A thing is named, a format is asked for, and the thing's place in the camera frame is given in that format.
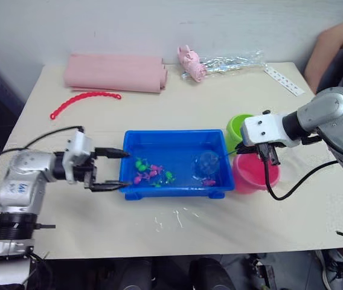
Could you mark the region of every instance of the plastic bag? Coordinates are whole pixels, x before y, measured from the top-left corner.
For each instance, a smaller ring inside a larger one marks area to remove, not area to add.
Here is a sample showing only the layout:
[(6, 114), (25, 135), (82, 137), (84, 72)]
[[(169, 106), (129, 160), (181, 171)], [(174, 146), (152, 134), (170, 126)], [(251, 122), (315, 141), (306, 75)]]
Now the plastic bag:
[[(204, 64), (207, 68), (206, 77), (221, 76), (228, 72), (238, 71), (244, 68), (265, 69), (267, 66), (262, 50), (251, 51), (239, 56), (201, 57), (200, 63)], [(189, 77), (190, 75), (187, 72), (182, 74), (183, 79)]]

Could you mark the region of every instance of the red plastic chain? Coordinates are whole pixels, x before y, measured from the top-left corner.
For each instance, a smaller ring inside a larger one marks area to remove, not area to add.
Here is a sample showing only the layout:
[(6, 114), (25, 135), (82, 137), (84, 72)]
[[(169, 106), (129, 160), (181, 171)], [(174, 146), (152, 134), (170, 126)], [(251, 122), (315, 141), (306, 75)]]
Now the red plastic chain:
[(111, 92), (85, 92), (80, 95), (76, 95), (75, 97), (70, 98), (68, 101), (62, 103), (60, 107), (58, 107), (51, 115), (50, 118), (52, 120), (55, 120), (56, 117), (63, 112), (69, 105), (79, 101), (83, 100), (84, 98), (89, 98), (89, 97), (98, 97), (98, 96), (103, 96), (103, 97), (113, 97), (118, 100), (122, 98), (121, 95), (119, 94), (113, 94)]

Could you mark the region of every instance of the white ruler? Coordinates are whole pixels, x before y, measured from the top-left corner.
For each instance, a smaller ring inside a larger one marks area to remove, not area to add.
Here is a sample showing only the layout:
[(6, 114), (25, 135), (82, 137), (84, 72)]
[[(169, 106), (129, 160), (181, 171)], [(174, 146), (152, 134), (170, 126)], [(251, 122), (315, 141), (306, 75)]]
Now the white ruler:
[(293, 93), (295, 96), (299, 96), (304, 93), (304, 91), (301, 88), (299, 88), (299, 86), (291, 82), (288, 78), (286, 78), (284, 75), (279, 73), (273, 67), (267, 66), (267, 68), (264, 71), (267, 74), (269, 74), (274, 80), (276, 80), (279, 84), (281, 84), (283, 87), (288, 89), (291, 93)]

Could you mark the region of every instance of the white wall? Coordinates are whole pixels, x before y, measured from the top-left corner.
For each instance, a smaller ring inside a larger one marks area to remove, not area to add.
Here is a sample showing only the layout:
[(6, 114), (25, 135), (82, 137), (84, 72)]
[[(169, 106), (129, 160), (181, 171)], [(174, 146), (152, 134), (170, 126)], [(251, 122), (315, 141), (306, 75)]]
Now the white wall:
[(176, 62), (261, 48), (303, 69), (318, 33), (343, 21), (343, 0), (0, 0), (0, 75), (26, 100), (45, 63), (70, 52), (147, 54)]

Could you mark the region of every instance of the person's arm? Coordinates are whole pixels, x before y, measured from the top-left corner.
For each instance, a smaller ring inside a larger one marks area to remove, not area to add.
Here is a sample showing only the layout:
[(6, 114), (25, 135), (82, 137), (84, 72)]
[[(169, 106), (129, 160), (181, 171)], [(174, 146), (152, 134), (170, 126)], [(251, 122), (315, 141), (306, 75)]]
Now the person's arm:
[(323, 31), (318, 36), (304, 72), (304, 77), (314, 93), (318, 89), (322, 76), (341, 48), (343, 48), (343, 23)]

